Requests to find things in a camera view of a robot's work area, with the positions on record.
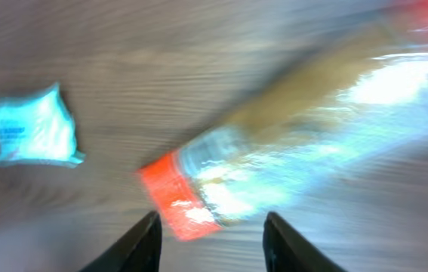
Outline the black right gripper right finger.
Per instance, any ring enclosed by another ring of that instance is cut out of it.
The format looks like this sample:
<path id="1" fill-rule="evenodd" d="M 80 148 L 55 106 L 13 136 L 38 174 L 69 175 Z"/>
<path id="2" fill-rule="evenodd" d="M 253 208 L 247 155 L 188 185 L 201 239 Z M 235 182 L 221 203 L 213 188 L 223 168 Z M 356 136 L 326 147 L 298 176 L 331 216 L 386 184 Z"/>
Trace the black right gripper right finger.
<path id="1" fill-rule="evenodd" d="M 346 272 L 275 212 L 264 222 L 263 253 L 267 272 Z"/>

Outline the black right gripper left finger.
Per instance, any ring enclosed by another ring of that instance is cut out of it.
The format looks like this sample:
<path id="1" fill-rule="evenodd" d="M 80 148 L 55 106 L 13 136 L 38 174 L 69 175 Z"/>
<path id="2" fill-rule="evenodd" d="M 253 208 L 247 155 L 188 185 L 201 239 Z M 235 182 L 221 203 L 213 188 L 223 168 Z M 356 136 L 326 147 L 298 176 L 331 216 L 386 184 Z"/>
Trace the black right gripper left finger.
<path id="1" fill-rule="evenodd" d="M 149 212 L 79 272 L 158 272 L 161 252 L 160 215 Z"/>

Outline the teal wipes packet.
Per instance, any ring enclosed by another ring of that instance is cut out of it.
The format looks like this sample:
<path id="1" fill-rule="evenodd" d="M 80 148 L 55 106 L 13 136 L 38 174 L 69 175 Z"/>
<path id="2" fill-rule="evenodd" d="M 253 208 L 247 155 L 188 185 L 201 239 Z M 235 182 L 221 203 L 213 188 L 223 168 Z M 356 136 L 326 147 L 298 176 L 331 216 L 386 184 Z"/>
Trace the teal wipes packet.
<path id="1" fill-rule="evenodd" d="M 0 167 L 58 165 L 75 168 L 85 154 L 78 151 L 75 120 L 55 82 L 25 97 L 0 99 Z"/>

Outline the red San Remo spaghetti pack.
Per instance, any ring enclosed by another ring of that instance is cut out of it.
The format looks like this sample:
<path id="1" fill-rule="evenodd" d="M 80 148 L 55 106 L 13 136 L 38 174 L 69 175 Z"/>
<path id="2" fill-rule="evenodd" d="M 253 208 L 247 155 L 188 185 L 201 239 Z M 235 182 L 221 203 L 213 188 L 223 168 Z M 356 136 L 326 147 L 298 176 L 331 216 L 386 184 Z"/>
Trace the red San Remo spaghetti pack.
<path id="1" fill-rule="evenodd" d="M 428 0 L 395 2 L 137 172 L 180 240 L 428 135 Z"/>

